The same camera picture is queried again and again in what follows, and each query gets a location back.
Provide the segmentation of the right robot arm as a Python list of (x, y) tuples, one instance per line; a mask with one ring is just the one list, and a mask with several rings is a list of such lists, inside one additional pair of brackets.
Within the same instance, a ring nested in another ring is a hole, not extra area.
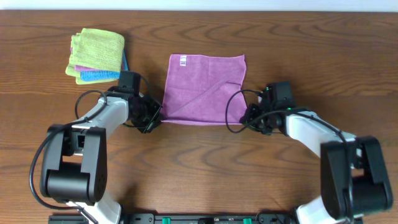
[(381, 145), (374, 136), (357, 137), (299, 108), (289, 82), (268, 84), (256, 93), (240, 122), (265, 135), (279, 130), (320, 158), (321, 194), (297, 207), (290, 222), (358, 223), (392, 208), (394, 198)]

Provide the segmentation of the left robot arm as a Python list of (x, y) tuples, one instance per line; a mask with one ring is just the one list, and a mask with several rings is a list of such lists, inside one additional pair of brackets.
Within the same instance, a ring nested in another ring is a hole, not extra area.
[(144, 78), (122, 71), (116, 86), (101, 91), (97, 104), (68, 124), (53, 124), (37, 150), (43, 155), (40, 190), (58, 205), (49, 223), (128, 223), (122, 206), (106, 191), (107, 140), (120, 125), (150, 133), (160, 124), (161, 105), (139, 88)]

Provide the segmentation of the purple microfibre cloth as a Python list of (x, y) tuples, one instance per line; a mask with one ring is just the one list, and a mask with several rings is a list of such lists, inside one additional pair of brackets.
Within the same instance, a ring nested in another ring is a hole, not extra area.
[(247, 106), (242, 89), (245, 56), (172, 54), (165, 82), (163, 123), (219, 126), (239, 124)]

